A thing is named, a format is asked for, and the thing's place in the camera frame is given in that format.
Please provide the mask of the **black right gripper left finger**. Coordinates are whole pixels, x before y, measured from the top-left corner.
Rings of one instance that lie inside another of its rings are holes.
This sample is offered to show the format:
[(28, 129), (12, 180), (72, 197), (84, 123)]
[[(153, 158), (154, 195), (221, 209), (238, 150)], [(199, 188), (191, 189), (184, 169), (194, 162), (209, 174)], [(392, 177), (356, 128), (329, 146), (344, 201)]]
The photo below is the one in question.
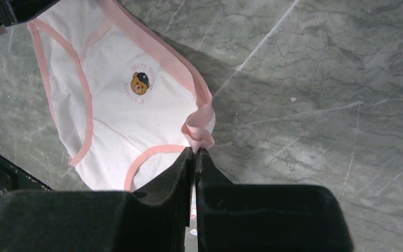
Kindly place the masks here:
[(133, 192), (17, 190), (0, 198), (0, 251), (184, 251), (193, 152)]

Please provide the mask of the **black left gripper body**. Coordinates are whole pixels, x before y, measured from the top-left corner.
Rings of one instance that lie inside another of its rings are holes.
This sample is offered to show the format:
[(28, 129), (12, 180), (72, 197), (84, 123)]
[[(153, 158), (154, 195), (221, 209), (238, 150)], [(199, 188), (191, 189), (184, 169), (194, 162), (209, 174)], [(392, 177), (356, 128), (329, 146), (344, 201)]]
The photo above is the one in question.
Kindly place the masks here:
[(59, 0), (0, 0), (0, 35), (6, 27), (33, 20)]

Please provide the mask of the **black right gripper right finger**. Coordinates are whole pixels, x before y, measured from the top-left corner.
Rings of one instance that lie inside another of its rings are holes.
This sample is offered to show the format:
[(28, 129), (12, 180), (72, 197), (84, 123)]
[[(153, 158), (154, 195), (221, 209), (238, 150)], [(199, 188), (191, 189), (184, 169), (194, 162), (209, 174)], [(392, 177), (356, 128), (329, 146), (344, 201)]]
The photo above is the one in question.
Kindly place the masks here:
[(234, 184), (195, 155), (199, 251), (353, 251), (340, 205), (318, 185)]

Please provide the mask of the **white pink-trimmed underwear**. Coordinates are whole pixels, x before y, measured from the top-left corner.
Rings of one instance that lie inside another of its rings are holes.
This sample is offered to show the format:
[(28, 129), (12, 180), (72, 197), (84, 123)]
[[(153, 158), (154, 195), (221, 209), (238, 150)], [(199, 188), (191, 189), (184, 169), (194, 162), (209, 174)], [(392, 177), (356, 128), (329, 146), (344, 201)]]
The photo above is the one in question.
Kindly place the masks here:
[(215, 140), (197, 69), (117, 1), (59, 1), (28, 29), (69, 165), (93, 191), (133, 191)]

